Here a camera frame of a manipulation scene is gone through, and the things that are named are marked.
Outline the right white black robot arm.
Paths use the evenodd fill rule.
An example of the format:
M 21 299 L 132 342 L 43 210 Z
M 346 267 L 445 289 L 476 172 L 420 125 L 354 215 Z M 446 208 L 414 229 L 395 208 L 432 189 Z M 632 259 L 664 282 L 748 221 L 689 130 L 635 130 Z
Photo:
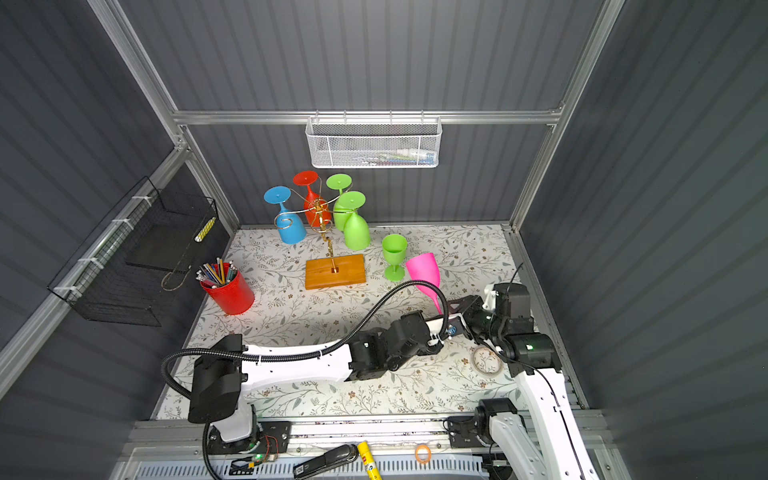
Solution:
M 518 398 L 479 402 L 474 430 L 497 446 L 518 479 L 596 479 L 551 338 L 534 330 L 530 295 L 519 283 L 488 284 L 461 313 L 465 334 L 510 369 Z

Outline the pink wine glass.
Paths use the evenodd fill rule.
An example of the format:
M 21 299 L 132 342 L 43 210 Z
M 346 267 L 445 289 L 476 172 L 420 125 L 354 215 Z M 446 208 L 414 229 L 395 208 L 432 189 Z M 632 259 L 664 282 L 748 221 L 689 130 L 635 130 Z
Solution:
M 405 266 L 412 280 L 425 281 L 435 287 L 440 286 L 440 271 L 433 253 L 424 253 L 413 257 L 405 263 Z M 433 289 L 418 286 L 418 290 L 433 301 L 439 314 L 443 313 L 442 302 Z

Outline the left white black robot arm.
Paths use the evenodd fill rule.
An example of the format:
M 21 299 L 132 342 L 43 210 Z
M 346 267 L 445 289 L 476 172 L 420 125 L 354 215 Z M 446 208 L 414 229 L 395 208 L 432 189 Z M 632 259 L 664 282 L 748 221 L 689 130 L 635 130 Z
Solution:
M 266 348 L 244 343 L 230 334 L 215 343 L 212 354 L 194 362 L 188 420 L 216 426 L 226 444 L 255 437 L 246 392 L 303 381 L 367 381 L 395 372 L 416 356 L 439 353 L 442 321 L 419 312 L 395 320 L 387 329 L 360 331 L 330 351 L 332 343 Z

